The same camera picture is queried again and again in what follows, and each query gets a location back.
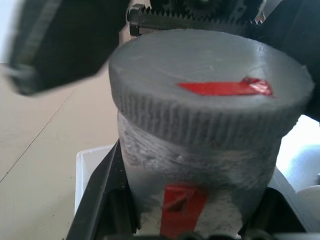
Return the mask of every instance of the gray plastic surface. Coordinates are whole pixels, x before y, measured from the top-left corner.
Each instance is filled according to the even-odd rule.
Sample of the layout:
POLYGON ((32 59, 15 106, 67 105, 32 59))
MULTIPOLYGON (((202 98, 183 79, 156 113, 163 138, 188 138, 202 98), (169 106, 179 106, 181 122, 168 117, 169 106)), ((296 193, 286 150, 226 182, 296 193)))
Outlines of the gray plastic surface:
POLYGON ((147 34, 110 58, 112 97, 142 130, 181 145, 250 149, 296 124, 313 90, 306 68, 255 40, 205 30, 147 34), (187 82, 267 80, 274 96, 202 96, 187 82))

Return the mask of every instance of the gray cylinder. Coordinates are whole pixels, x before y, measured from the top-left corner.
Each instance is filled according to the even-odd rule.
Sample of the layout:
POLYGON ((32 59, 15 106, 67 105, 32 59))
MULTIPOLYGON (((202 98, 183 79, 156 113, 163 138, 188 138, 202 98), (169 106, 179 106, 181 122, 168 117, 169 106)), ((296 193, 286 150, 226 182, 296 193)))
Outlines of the gray cylinder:
POLYGON ((111 57, 109 74, 140 232, 160 233, 165 187, 186 184, 209 193, 193 230, 236 235, 312 93, 306 69, 260 42, 188 29, 130 41, 111 57), (268 81, 273 96, 203 96, 178 85, 244 77, 268 81))

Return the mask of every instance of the red tape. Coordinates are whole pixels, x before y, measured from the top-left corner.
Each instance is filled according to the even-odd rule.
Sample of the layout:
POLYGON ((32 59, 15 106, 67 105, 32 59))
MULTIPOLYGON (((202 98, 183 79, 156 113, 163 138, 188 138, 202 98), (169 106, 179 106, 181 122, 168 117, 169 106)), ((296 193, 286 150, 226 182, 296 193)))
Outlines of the red tape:
POLYGON ((160 234, 176 239, 195 230, 209 193, 193 186, 167 185, 164 192, 160 234))
POLYGON ((240 82, 181 82, 178 85, 204 96, 273 95, 267 81, 252 77, 245 77, 240 82))

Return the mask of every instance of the beige floor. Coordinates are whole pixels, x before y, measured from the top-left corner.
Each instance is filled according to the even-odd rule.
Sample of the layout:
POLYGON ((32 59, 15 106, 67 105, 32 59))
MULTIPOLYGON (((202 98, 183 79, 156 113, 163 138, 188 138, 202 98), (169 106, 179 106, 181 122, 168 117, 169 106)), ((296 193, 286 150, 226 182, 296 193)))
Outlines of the beige floor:
POLYGON ((0 76, 0 239, 62 240, 73 220, 77 152, 116 141, 108 70, 38 97, 0 76))

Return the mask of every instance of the red mark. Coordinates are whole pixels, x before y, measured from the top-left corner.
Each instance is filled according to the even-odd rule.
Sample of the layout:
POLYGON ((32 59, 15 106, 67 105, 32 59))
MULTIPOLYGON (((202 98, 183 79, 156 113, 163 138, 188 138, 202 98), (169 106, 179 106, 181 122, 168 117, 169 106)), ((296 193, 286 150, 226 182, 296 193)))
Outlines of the red mark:
POLYGON ((245 77, 240 82, 181 82, 178 85, 204 96, 273 95, 267 81, 252 77, 245 77))
POLYGON ((164 191, 160 233, 176 239, 185 232, 193 232, 208 196, 207 191, 197 187, 167 185, 164 191))

